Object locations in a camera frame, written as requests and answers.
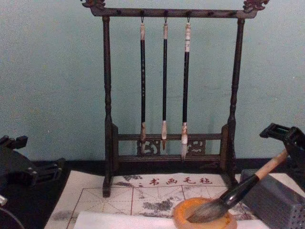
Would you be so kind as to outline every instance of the black table surface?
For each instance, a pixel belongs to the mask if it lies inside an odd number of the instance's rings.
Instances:
[[[236,173],[243,169],[260,168],[269,159],[237,159]],[[35,162],[41,166],[49,162]],[[95,175],[104,174],[104,161],[67,161],[59,180],[39,184],[34,187],[9,185],[0,194],[8,199],[5,209],[12,212],[24,225],[25,229],[43,229],[53,212],[57,201],[65,187],[71,170],[77,170]],[[279,166],[275,172],[285,172],[285,165]],[[206,173],[200,167],[182,163],[162,163],[145,166],[121,164],[116,175],[153,174],[153,173]]]

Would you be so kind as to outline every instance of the carved dragon finial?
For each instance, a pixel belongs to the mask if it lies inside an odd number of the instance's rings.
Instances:
[[[105,0],[86,0],[86,2],[82,3],[82,5],[86,8],[97,7],[100,9],[104,9]]]
[[[269,0],[246,0],[244,1],[244,12],[250,13],[253,10],[263,10],[265,6],[263,4],[268,4]]]

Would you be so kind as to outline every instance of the cable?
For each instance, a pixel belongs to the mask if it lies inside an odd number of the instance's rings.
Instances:
[[[3,211],[5,212],[6,214],[8,214],[10,217],[12,217],[20,226],[21,229],[25,229],[24,226],[22,225],[22,223],[19,221],[19,219],[17,219],[16,216],[13,215],[13,213],[11,213],[10,211],[4,209],[4,208],[1,208],[0,207],[0,211]]]

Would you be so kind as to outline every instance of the brush cleaning bowl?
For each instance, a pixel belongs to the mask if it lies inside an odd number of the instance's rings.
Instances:
[[[223,217],[208,223],[190,223],[186,219],[201,204],[212,201],[207,198],[191,198],[180,202],[173,210],[173,220],[178,229],[237,229],[233,215],[227,212]]]

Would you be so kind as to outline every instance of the hanging calligraphy brush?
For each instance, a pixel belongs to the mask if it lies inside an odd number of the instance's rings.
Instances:
[[[145,152],[146,131],[145,131],[145,25],[144,17],[141,16],[141,154]]]
[[[184,161],[187,153],[187,88],[189,80],[189,55],[191,42],[190,18],[187,18],[185,27],[185,49],[184,49],[184,77],[183,77],[183,113],[182,113],[182,132],[181,132],[181,159]]]
[[[165,149],[167,124],[166,124],[166,77],[167,77],[167,11],[165,11],[165,23],[163,27],[163,121],[162,121],[162,146]]]

